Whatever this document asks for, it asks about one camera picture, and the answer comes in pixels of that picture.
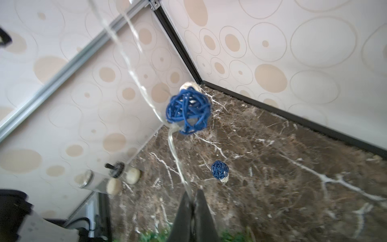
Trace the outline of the wicker ball string lights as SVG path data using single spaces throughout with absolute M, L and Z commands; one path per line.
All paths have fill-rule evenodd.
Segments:
M 212 142 L 197 135 L 198 131 L 202 131 L 208 127 L 208 120 L 212 114 L 212 96 L 204 92 L 197 84 L 187 82 L 180 87 L 179 94 L 170 99 L 166 108 L 166 114 L 163 115 L 155 106 L 147 88 L 140 82 L 139 76 L 136 74 L 136 70 L 131 63 L 130 57 L 124 49 L 123 42 L 120 41 L 118 37 L 117 31 L 113 30 L 113 27 L 110 26 L 108 21 L 102 16 L 102 13 L 95 1 L 88 1 L 88 5 L 98 22 L 103 27 L 104 32 L 108 35 L 108 38 L 112 40 L 118 48 L 118 52 L 124 59 L 128 73 L 137 85 L 140 94 L 159 121 L 168 128 L 168 147 L 177 166 L 181 183 L 183 184 L 188 197 L 192 200 L 192 187 L 190 182 L 186 179 L 187 172 L 178 158 L 177 150 L 174 145 L 173 134 L 179 132 L 185 135 L 195 135 L 200 140 L 214 146 L 220 154 L 224 156 L 223 150 L 218 146 L 218 142 Z

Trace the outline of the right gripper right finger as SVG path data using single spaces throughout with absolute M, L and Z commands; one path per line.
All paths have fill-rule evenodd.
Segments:
M 211 216 L 203 190 L 197 190 L 193 202 L 194 227 L 193 237 L 195 242 L 219 242 L 214 220 Z

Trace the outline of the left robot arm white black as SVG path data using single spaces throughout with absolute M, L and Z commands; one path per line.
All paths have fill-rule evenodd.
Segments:
M 81 190 L 90 142 L 107 132 L 98 119 L 102 88 L 78 77 L 82 65 L 56 74 L 49 94 L 39 80 L 1 88 L 1 137 L 27 130 L 30 142 L 1 146 L 1 241 L 110 242 L 107 197 Z

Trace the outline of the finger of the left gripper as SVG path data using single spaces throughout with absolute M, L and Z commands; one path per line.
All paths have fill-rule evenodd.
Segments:
M 0 41 L 1 47 L 7 47 L 8 45 L 10 45 L 12 43 L 11 36 L 6 31 L 4 31 L 2 28 L 0 28 L 0 38 L 1 38 L 1 41 Z

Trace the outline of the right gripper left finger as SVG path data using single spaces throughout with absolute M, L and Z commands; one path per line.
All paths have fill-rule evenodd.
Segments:
M 193 206 L 187 192 L 184 193 L 171 232 L 167 239 L 168 242 L 190 242 L 191 241 L 191 221 Z

